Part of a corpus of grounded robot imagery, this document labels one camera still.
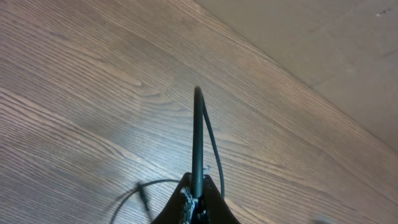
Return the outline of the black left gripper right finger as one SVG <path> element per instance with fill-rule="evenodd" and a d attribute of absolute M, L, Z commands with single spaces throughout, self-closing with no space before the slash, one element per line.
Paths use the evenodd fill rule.
<path fill-rule="evenodd" d="M 201 220 L 207 224 L 239 224 L 209 175 L 203 181 Z"/>

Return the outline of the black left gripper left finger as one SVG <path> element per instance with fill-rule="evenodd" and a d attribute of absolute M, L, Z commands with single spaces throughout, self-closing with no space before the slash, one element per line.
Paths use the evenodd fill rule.
<path fill-rule="evenodd" d="M 185 173 L 164 209 L 152 224 L 189 224 L 193 216 L 191 173 Z"/>

